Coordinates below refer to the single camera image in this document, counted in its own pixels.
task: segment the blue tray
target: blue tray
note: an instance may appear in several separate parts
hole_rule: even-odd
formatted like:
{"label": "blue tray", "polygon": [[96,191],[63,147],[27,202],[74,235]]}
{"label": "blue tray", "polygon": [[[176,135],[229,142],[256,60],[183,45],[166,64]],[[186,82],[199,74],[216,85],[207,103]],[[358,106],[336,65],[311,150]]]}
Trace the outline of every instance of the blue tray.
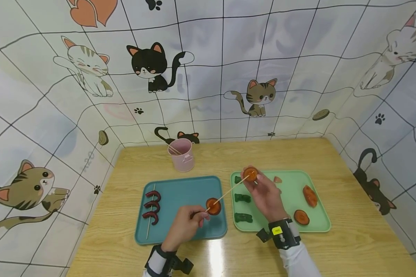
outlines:
{"label": "blue tray", "polygon": [[[146,197],[145,193],[152,191],[154,184],[156,184],[156,190],[161,195],[159,202],[161,209],[158,213],[159,222],[156,225],[150,225],[148,239],[146,239],[149,219],[144,219],[142,215],[145,212],[149,212],[151,208],[146,209],[143,207],[143,204],[153,199],[152,197]],[[162,243],[180,206],[201,205],[205,207],[205,202],[208,198],[220,198],[221,196],[222,185],[216,176],[150,182],[143,189],[134,239],[141,245]],[[226,234],[226,215],[223,199],[220,203],[222,204],[220,214],[211,216],[210,221],[205,221],[203,227],[197,230],[193,240],[216,239]]]}

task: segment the white cat illustration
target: white cat illustration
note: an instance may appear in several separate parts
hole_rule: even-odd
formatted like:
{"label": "white cat illustration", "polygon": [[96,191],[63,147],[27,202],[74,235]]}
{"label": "white cat illustration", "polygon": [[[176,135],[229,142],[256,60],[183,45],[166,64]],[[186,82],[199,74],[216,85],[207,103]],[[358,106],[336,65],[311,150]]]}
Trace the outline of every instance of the white cat illustration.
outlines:
{"label": "white cat illustration", "polygon": [[112,88],[102,80],[102,76],[108,73],[106,64],[109,62],[109,56],[98,54],[86,46],[76,45],[64,36],[62,41],[68,48],[69,59],[55,56],[53,61],[61,67],[72,70],[83,90],[93,96],[112,97]]}
{"label": "white cat illustration", "polygon": [[393,30],[387,35],[387,42],[387,49],[362,77],[362,90],[387,84],[394,76],[396,65],[416,59],[416,27],[404,26],[401,30]]}

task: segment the hand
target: hand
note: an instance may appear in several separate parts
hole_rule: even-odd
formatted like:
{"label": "hand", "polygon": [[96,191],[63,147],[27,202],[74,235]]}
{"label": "hand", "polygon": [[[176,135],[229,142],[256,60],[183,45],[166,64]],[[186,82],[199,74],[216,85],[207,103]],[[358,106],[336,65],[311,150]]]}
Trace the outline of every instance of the hand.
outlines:
{"label": "hand", "polygon": [[285,212],[282,200],[280,198],[281,191],[276,187],[268,177],[266,177],[260,170],[258,170],[257,184],[245,180],[243,182],[245,187],[251,193],[251,196],[256,204],[258,210],[265,216],[268,222],[275,222],[285,218],[289,215]]}
{"label": "hand", "polygon": [[192,239],[197,232],[197,228],[202,228],[203,220],[209,220],[205,208],[197,206],[182,206],[178,210],[176,218],[168,231],[162,250],[165,252],[177,251],[179,246]]}

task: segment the carrot slice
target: carrot slice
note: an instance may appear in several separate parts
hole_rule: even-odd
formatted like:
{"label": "carrot slice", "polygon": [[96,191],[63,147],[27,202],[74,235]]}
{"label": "carrot slice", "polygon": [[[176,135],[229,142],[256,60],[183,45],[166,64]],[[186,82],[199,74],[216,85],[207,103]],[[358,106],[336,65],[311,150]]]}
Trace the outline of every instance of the carrot slice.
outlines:
{"label": "carrot slice", "polygon": [[311,187],[305,185],[302,191],[304,192],[304,197],[308,203],[308,206],[313,208],[316,207],[318,204],[318,197],[316,193],[314,193],[314,190],[312,190]]}
{"label": "carrot slice", "polygon": [[305,226],[310,224],[310,218],[303,210],[296,210],[296,212],[294,212],[294,220],[300,225]]}
{"label": "carrot slice", "polygon": [[214,204],[214,202],[216,202],[217,199],[216,198],[210,198],[207,200],[206,202],[206,206],[208,210],[208,214],[209,215],[219,215],[220,211],[222,210],[222,205],[220,205],[220,201],[217,202],[216,204]]}
{"label": "carrot slice", "polygon": [[257,169],[255,167],[248,167],[243,172],[244,177],[246,177],[247,175],[247,181],[254,182],[255,180],[257,180]]}

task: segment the wrist device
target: wrist device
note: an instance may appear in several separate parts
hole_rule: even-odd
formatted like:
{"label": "wrist device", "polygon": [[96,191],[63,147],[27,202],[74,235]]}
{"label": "wrist device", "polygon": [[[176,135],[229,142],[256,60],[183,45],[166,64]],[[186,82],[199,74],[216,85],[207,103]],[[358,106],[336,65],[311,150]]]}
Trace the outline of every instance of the wrist device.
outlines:
{"label": "wrist device", "polygon": [[260,230],[256,236],[262,241],[267,242],[273,239],[277,248],[287,250],[300,244],[300,235],[297,227],[292,219],[282,219],[268,224],[270,233],[264,228]]}
{"label": "wrist device", "polygon": [[[166,259],[165,265],[163,266],[162,272],[160,274],[157,274],[155,271],[153,271],[149,266],[149,260],[151,259],[151,256],[154,252],[157,252],[159,256]],[[174,252],[164,252],[162,250],[162,245],[155,245],[153,246],[151,253],[149,254],[148,261],[146,262],[145,268],[149,275],[152,277],[166,277],[170,272],[173,272],[175,270],[180,270],[184,274],[188,275],[191,272],[191,269],[193,269],[193,263],[190,262],[188,259],[184,259],[183,262],[176,256],[177,251]]]}

